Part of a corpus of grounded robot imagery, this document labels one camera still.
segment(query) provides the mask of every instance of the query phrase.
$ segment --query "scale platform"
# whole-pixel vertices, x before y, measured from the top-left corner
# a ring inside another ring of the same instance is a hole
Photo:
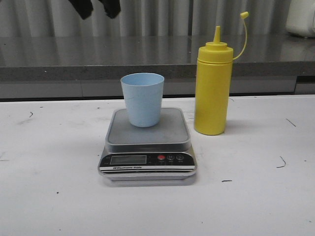
[[[116,110],[98,165],[110,180],[174,180],[196,173],[197,163],[183,112],[162,108],[158,124],[136,127],[126,109]]]

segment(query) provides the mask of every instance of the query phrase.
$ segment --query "black mark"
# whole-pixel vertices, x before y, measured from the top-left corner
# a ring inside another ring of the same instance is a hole
[[[293,124],[289,119],[285,118],[287,121],[289,121],[294,127],[296,127],[295,124]]]
[[[286,166],[286,162],[285,160],[282,158],[282,156],[280,156],[281,160],[284,162],[284,165],[283,166],[278,166],[277,168],[282,168],[282,167],[285,167]]]

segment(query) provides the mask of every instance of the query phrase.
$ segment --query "gray countertop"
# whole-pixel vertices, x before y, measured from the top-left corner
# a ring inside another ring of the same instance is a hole
[[[115,80],[155,72],[194,78],[198,48],[212,36],[0,38],[0,81]],[[223,35],[237,55],[243,35]],[[249,35],[233,76],[315,75],[315,39]]]

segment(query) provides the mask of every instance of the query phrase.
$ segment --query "light blue plastic cup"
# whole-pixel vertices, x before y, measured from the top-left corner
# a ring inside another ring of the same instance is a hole
[[[150,127],[159,122],[164,77],[154,73],[136,73],[121,79],[129,122]]]

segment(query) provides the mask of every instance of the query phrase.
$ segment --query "white tabletop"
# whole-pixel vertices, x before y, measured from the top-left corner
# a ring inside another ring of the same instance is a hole
[[[0,103],[0,236],[315,235],[315,96],[231,97],[225,133],[193,129],[185,186],[115,187],[97,172],[122,100]]]

